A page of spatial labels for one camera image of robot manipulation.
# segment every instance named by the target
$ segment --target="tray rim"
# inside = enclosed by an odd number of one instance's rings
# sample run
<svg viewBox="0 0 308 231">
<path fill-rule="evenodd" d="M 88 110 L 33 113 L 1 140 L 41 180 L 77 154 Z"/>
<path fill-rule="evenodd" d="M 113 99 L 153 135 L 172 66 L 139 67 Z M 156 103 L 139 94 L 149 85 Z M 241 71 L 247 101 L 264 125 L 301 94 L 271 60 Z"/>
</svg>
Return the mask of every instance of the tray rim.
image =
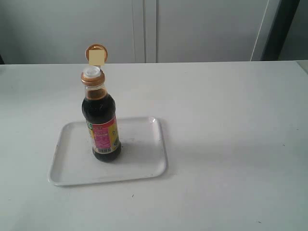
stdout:
<svg viewBox="0 0 308 231">
<path fill-rule="evenodd" d="M 66 123 L 61 128 L 59 138 L 58 138 L 58 141 L 57 141 L 57 144 L 56 144 L 56 147 L 55 147 L 55 150 L 54 150 L 54 154 L 53 154 L 53 157 L 52 157 L 51 166 L 50 166 L 50 169 L 49 169 L 49 172 L 48 172 L 48 178 L 47 178 L 48 182 L 55 185 L 55 186 L 74 186 L 74 185 L 87 185 L 87 184 L 97 184 L 97 183 L 104 184 L 104 183 L 110 183 L 110 182 L 122 182 L 122 181 L 131 181 L 131 180 L 149 179 L 149 178 L 155 178 L 155 177 L 161 176 L 167 169 L 168 161 L 167 161 L 165 140 L 164 140 L 160 120 L 157 117 L 151 116 L 151 115 L 150 116 L 119 117 L 119 118 L 117 118 L 117 120 L 125 120 L 125 119 L 155 119 L 157 121 L 159 136 L 160 136 L 160 140 L 161 140 L 161 143 L 162 143 L 163 155 L 164 155 L 164 166 L 163 166 L 161 171 L 159 171 L 156 174 L 151 174 L 149 176 L 140 177 L 140 178 L 133 178 L 133 179 L 89 180 L 87 182 L 84 182 L 84 181 L 69 181 L 69 182 L 67 182 L 67 181 L 55 181 L 55 180 L 53 180 L 52 177 L 51 177 L 51 173 L 52 173 L 54 162 L 55 162 L 55 159 L 56 159 L 56 156 L 57 156 L 57 153 L 58 153 L 57 150 L 58 150 L 59 143 L 61 141 L 61 136 L 62 136 L 62 133 L 64 131 L 64 128 L 66 126 L 68 126 L 69 124 L 72 124 L 72 123 L 80 123 L 80 122 L 85 123 L 86 122 L 86 120 L 77 120 L 77 121 L 72 121 L 72 122 Z"/>
</svg>

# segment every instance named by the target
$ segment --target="cabinet door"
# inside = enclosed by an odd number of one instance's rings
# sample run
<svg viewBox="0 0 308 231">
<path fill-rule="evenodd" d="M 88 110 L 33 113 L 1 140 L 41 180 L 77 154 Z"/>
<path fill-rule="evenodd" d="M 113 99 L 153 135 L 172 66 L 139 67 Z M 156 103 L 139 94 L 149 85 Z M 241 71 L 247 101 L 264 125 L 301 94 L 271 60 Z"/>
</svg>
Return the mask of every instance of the cabinet door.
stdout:
<svg viewBox="0 0 308 231">
<path fill-rule="evenodd" d="M 93 43 L 108 63 L 144 62 L 142 0 L 1 0 L 0 9 L 6 64 L 86 63 Z"/>
<path fill-rule="evenodd" d="M 153 9 L 157 47 L 146 42 L 147 53 L 155 49 L 163 63 L 258 60 L 278 5 L 279 0 L 159 0 Z"/>
</svg>

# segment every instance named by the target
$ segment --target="table surface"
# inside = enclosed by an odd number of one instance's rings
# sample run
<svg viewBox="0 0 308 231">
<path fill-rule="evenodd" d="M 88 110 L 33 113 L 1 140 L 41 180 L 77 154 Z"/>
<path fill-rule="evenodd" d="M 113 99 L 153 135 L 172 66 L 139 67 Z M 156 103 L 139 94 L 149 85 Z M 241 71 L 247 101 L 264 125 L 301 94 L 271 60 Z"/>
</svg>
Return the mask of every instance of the table surface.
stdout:
<svg viewBox="0 0 308 231">
<path fill-rule="evenodd" d="M 307 230 L 308 76 L 297 62 L 106 64 L 117 117 L 160 119 L 168 169 L 56 187 L 60 130 L 84 119 L 84 67 L 0 66 L 1 230 Z"/>
</svg>

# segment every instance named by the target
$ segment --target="plastic tray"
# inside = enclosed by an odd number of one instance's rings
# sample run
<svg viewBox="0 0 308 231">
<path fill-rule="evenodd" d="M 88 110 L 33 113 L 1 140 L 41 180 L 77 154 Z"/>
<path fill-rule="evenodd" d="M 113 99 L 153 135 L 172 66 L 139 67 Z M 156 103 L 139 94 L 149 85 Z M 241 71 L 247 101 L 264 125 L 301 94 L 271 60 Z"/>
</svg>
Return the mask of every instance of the plastic tray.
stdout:
<svg viewBox="0 0 308 231">
<path fill-rule="evenodd" d="M 57 186 L 151 178 L 167 167 L 160 124 L 155 117 L 117 119 L 120 156 L 104 163 L 92 153 L 85 121 L 66 124 L 53 157 L 48 180 Z"/>
</svg>

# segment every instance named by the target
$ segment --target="soy sauce bottle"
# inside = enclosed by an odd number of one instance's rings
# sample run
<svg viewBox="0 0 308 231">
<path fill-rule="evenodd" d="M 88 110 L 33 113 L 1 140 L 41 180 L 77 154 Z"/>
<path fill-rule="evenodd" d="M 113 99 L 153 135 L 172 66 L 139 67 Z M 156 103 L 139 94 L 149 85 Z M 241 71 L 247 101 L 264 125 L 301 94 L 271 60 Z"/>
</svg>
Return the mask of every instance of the soy sauce bottle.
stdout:
<svg viewBox="0 0 308 231">
<path fill-rule="evenodd" d="M 82 113 L 92 138 L 93 154 L 100 161 L 111 162 L 121 152 L 115 101 L 104 86 L 105 75 L 99 67 L 86 67 L 81 81 L 85 85 Z"/>
</svg>

